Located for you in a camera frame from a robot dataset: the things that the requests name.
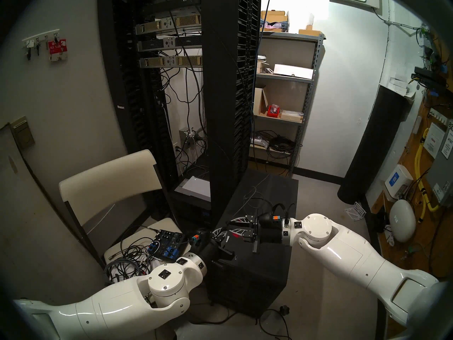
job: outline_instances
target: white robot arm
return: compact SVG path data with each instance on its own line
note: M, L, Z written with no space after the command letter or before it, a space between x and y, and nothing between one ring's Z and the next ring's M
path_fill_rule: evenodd
M335 275L375 293L390 316L404 326L409 314L414 319L422 318L424 309L441 291L432 275L398 268L362 236L322 214L311 214L303 220L267 218L262 225L252 223L254 248L260 234L260 242L288 246L297 242ZM45 338L119 340L141 335L189 308L189 292L202 282L207 272L205 262L213 256L219 258L218 249L228 254L216 243L212 240L199 254L186 253L176 263L110 285L78 303L56 307L39 301L16 302L39 323ZM146 302L149 296L156 308Z
M406 326L408 314L422 306L429 288L438 283L421 270L404 270L381 257L362 236L322 214L282 223L282 243L294 242L333 274L371 290L390 317Z
M112 284L84 301L51 306L16 300L38 322L45 339L124 340L156 329L190 306L189 292L206 275L206 264L194 253L176 263L156 267L150 274ZM146 302L153 299L156 308Z

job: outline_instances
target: chair seat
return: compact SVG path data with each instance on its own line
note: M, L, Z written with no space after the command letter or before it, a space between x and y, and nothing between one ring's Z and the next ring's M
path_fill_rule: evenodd
M180 233L181 230L176 226L175 222L171 218L164 218L156 223L153 223L148 226L149 228L153 228L156 230L167 230L175 233ZM131 236L127 237L123 240L123 250L127 249L135 240L140 239L134 245L141 245L141 246L148 246L151 243L151 239L154 239L157 233L150 229L141 229L138 232L132 234ZM113 245L107 251L104 252L104 259L105 263L110 263L120 257L122 254L120 253L120 243ZM190 245L187 245L184 253L187 253L190 250Z

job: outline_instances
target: dell server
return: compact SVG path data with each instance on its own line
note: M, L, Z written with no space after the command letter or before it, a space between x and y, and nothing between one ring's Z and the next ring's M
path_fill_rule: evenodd
M167 56L167 57L153 57L153 58L140 58L140 68L190 68L203 67L202 56Z

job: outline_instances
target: red key tag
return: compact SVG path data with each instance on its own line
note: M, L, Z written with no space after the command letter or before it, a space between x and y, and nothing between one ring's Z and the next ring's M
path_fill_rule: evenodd
M58 42L49 41L50 60L52 62L67 59L66 39L61 39Z

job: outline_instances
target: metal shelf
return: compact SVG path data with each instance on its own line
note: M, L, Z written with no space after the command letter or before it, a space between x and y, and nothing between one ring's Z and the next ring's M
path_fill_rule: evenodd
M320 36L314 35L301 35L291 33L274 33L272 31L264 31L263 39L283 39L283 40L298 40L308 42L318 42Z
M290 156L290 162L287 166L288 168L288 174L289 176L292 175L294 166L296 164L297 158L299 156L299 151L300 151L300 145L302 143L302 138L305 133L306 125L307 125L307 117L310 114L310 109L311 109L311 104L312 104L312 99L314 95L314 85L316 83L318 74L317 71L319 69L319 55L321 52L321 48L323 46L323 41L325 39L325 35L323 33L320 33L318 36L313 36L313 35L300 35L300 34L291 34L291 33L274 33L270 31L265 31L263 32L263 39L274 39L274 43L278 43L278 41L300 41L301 43L303 42L310 42L314 43L314 54L312 58L312 65L311 69L313 70L313 77L311 79L305 79L305 78L296 78L296 77L289 77L285 75L276 75L276 74L269 74L269 73L259 73L256 74L256 78L262 78L262 79L275 79L275 80L286 80L286 81L291 81L291 82L296 82L296 83L306 83L307 84L307 92L305 93L304 101L302 104L302 112L304 112L304 117L302 119L302 122L294 122L294 121L286 121L286 120L281 120L278 118L271 118L271 117L266 117L264 114L255 116L256 119L262 119L262 118L269 118L273 119L276 122L285 122L287 123L294 123L297 124L297 132L296 136L294 139L294 153Z
M258 149L258 150L267 150L264 146L260 146L260 145L257 145L255 144L255 149ZM288 152L282 152L282 151L276 151L276 150L273 150L273 149L269 149L270 152L276 152L276 153L281 153L283 155L289 155Z
M255 115L256 118L258 119L269 119L269 120L273 120L273 121L278 121L278 122L283 122L283 123L291 123L291 124L297 124L297 125L300 125L302 123L302 120L301 121L289 121L287 119L281 119L281 114L279 114L279 117L278 118L274 118L274 117L268 117L266 115L266 113L260 113L258 115Z
M269 74L269 73L257 73L256 77L265 78L265 79L287 80L287 81L291 81L291 82L307 83L307 84L310 84L313 81L312 79L297 78L297 77L290 77L288 75L278 75L278 74Z

